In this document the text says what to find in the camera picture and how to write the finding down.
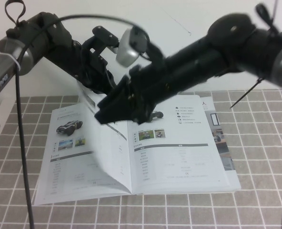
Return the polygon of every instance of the white wall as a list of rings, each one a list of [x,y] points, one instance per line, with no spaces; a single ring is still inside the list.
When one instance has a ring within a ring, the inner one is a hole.
[[[263,0],[272,11],[274,0]],[[231,12],[248,13],[255,24],[266,27],[257,17],[254,7],[259,0],[25,0],[27,11],[23,19],[28,19],[41,11],[65,16],[77,13],[95,13],[123,17],[141,25],[165,53],[170,55],[180,48],[204,36],[210,25],[219,17]],[[282,30],[282,0],[279,0],[276,24]],[[0,0],[0,39],[13,23],[4,13],[5,0]],[[20,5],[9,7],[14,18],[20,13]],[[92,28],[102,25],[118,38],[127,26],[112,21],[72,20],[63,23],[73,39],[84,42],[92,36]],[[105,51],[103,56],[109,62],[108,68],[119,80],[128,70],[115,62],[114,54]],[[222,78],[211,79],[192,90],[237,90],[247,89],[256,78],[247,74],[229,74]],[[21,77],[21,95],[61,95],[76,94],[75,81],[64,71],[46,59],[40,61],[34,69]],[[273,88],[262,83],[258,88]],[[14,95],[14,82],[0,94],[0,99]]]

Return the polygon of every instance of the toy car image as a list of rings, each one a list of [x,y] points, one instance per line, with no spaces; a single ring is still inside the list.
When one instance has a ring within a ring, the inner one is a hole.
[[[153,118],[163,118],[163,113],[161,111],[154,111],[153,113],[151,113],[150,118],[147,122],[150,123]]]
[[[65,125],[61,125],[56,129],[57,133],[66,134],[68,136],[72,135],[75,130],[80,129],[83,125],[82,121],[71,121]]]

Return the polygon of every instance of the manual page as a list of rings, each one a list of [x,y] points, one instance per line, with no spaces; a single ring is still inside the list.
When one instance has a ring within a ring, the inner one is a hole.
[[[211,192],[229,187],[197,95],[158,104],[148,123],[129,122],[134,194]]]
[[[52,112],[35,205],[130,194],[99,166],[101,134],[90,131],[92,118],[84,104]],[[108,133],[105,140],[110,141]],[[115,173],[120,172],[129,184],[130,170],[119,167]]]

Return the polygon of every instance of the small photo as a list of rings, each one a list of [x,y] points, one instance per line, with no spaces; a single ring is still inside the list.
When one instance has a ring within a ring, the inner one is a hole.
[[[164,130],[155,130],[155,137],[156,138],[163,138],[163,137],[165,137]]]
[[[58,151],[61,151],[64,149],[71,149],[72,147],[73,147],[73,139],[60,141]]]
[[[139,141],[155,138],[153,130],[139,132]]]
[[[86,139],[84,137],[78,137],[75,139],[75,147],[84,146],[86,144]]]

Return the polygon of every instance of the black wire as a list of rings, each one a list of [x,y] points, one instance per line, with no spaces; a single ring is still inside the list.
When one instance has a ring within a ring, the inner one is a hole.
[[[24,182],[24,185],[25,185],[25,193],[26,193],[26,200],[27,200],[30,229],[34,229],[34,219],[33,219],[33,213],[32,213],[32,203],[31,203],[30,188],[29,188],[29,181],[28,181],[25,140],[24,140],[23,126],[22,126],[20,86],[19,86],[19,69],[18,69],[17,65],[15,67],[15,72],[16,72],[15,73],[16,74],[16,78],[15,78],[16,104],[17,104],[17,117],[18,117],[18,130],[19,130],[19,138],[20,138],[23,182]]]
[[[141,27],[136,25],[135,23],[125,20],[125,19],[120,19],[117,17],[112,17],[112,16],[104,16],[104,15],[95,15],[95,14],[82,14],[82,15],[69,15],[65,16],[62,18],[59,18],[55,21],[52,21],[48,23],[46,26],[44,26],[40,31],[38,31],[32,39],[23,47],[23,49],[20,52],[20,55],[17,59],[18,63],[21,64],[22,58],[27,51],[27,49],[30,47],[32,42],[43,32],[45,32],[50,26],[57,24],[61,21],[69,20],[69,19],[76,19],[76,18],[98,18],[98,19],[108,19],[112,21],[119,21],[125,24],[132,25],[134,27],[137,27],[139,30],[141,30],[147,39],[147,42],[150,42],[150,38],[143,30]],[[30,196],[30,188],[29,188],[29,181],[28,181],[28,171],[27,171],[27,160],[26,160],[26,150],[25,150],[25,142],[24,142],[24,134],[23,134],[23,125],[22,125],[22,115],[21,115],[21,101],[20,101],[20,84],[19,84],[19,70],[18,66],[15,68],[16,71],[16,103],[17,103],[17,116],[18,116],[18,129],[19,129],[19,137],[20,137],[20,148],[21,148],[21,161],[22,161],[22,171],[23,171],[23,181],[25,185],[25,193],[26,193],[26,200],[27,200],[27,208],[28,208],[28,215],[29,215],[29,225],[30,229],[34,229],[34,219],[33,219],[33,213],[32,213],[32,202],[31,202],[31,196]]]

